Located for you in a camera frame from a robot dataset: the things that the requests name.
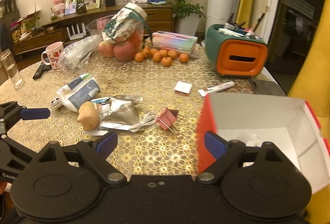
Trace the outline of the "silver foil snack packet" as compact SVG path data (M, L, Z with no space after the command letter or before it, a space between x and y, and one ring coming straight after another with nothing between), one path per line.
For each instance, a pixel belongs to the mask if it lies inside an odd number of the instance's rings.
M143 102L140 95L116 95L102 105L100 127L129 131L140 122L137 105Z

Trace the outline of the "white tissue paper pack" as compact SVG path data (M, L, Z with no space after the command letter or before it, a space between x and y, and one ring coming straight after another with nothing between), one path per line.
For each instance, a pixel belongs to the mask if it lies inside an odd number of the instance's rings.
M57 91L57 97L63 106L72 112L78 112L82 104L91 101L100 91L94 76L81 74L70 83L62 86Z

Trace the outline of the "pink binder clip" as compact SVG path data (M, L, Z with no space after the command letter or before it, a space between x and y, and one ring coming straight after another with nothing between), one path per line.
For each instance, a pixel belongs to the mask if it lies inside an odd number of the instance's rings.
M156 123L164 130L171 131L173 130L173 123L178 119L179 110L172 110L169 108L165 108L164 111L156 118Z

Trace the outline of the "white square pad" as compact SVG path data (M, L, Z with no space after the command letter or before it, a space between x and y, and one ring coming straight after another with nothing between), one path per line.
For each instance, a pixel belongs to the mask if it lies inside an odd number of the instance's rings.
M183 81L178 81L174 87L174 91L189 94L191 92L192 84L185 83Z

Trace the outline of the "black remote control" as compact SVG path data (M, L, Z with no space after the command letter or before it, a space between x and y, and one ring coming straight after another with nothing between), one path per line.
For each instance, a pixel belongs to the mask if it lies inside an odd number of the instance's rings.
M50 63L49 59L46 58L45 62L46 62L46 65L43 62L39 65L34 76L32 77L33 80L40 79L45 72L48 72L51 70L51 66L49 65L49 63Z

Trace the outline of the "white toothpaste tube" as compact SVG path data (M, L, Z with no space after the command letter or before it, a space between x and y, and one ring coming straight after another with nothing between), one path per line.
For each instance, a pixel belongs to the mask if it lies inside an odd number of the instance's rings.
M222 84L218 84L212 87L208 87L206 89L199 89L197 92L199 93L199 95L201 95L202 97L205 97L207 94L210 93L217 93L217 92L221 92L224 90L227 90L231 87L234 87L235 83L233 81L229 81L226 83L222 83Z

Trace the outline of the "red white cardboard box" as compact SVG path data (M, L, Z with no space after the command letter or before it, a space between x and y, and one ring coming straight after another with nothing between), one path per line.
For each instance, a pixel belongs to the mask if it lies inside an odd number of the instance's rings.
M310 104L273 95L211 93L197 122L199 171L215 161L205 147L205 133L241 140L248 146L270 141L302 172L316 193L329 185L329 146Z

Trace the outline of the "dark grey cloth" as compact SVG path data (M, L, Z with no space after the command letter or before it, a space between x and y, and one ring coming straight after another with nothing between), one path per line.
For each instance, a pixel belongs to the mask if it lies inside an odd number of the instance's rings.
M250 84L254 94L258 95L274 95L274 96L286 96L283 89L275 82L267 80L258 80L250 78Z

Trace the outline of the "white wifi router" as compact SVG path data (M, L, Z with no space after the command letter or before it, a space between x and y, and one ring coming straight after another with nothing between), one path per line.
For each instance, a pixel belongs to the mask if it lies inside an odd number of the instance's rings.
M82 22L67 27L67 34L70 41L84 38L87 35L85 24Z

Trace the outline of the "red apple left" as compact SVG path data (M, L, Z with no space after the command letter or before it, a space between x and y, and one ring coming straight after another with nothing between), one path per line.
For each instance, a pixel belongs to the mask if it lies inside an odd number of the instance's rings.
M114 57L114 46L105 41L101 41L98 44L98 50L100 54L106 58Z

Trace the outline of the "red apple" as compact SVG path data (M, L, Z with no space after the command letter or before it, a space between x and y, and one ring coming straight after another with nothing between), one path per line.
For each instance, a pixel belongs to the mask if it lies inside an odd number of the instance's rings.
M114 57L114 46L105 41L101 41L98 44L98 50L100 54L106 58Z
M137 49L132 42L125 41L117 43L114 46L113 53L118 60L129 61L135 56Z

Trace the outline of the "tangerine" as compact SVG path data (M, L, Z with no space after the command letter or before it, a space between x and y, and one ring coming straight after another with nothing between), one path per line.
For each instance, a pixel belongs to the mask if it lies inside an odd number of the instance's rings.
M153 61L155 61L155 62L160 62L161 60L162 60L162 53L160 53L159 51L157 51L157 52L155 52L154 54L153 54L153 57L152 57L152 59L153 59Z
M169 56L166 56L166 57L162 58L161 64L163 66L171 66L172 65L172 58L169 57Z
M179 55L179 60L180 62L186 63L189 61L189 55L182 53Z
M178 54L177 54L177 52L174 51L174 50L169 50L169 51L168 51L168 56L169 56L172 60L175 60L175 59L177 59Z
M143 53L136 53L134 58L136 62L142 62L144 60L144 55Z
M145 47L145 48L141 51L141 53L143 54L143 57L144 57L144 58L148 58L149 55L150 55L150 51L149 51L149 49L148 49L147 47Z

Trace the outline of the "clear glass fruit bowl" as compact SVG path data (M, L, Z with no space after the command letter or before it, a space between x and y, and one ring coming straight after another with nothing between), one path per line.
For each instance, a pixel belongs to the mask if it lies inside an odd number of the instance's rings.
M106 16L106 17L102 17L102 18L98 18L92 22L90 22L86 28L88 30L88 32L90 33L90 35L101 35L102 30L104 29L105 25L107 24L107 22L113 17L113 16ZM125 41L130 41L132 43L137 43L137 45L139 46L142 41L143 41L143 36L144 33L142 33L142 27L138 27L137 30L135 30L131 36L125 40Z

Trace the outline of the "pink pig plush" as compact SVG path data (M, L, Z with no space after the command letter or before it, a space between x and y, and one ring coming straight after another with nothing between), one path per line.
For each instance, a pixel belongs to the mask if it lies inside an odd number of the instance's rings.
M54 6L53 11L57 17L63 17L65 14L65 3L64 0L52 0Z

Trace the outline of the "floral green gift bag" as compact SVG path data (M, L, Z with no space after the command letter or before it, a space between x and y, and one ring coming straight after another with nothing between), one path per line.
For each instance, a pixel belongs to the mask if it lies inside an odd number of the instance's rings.
M147 13L141 6L134 3L126 4L119 12L117 12L105 25L101 32L103 41L108 44L115 44L127 40L131 34L142 27L147 29L149 38L153 41L152 31L146 24Z

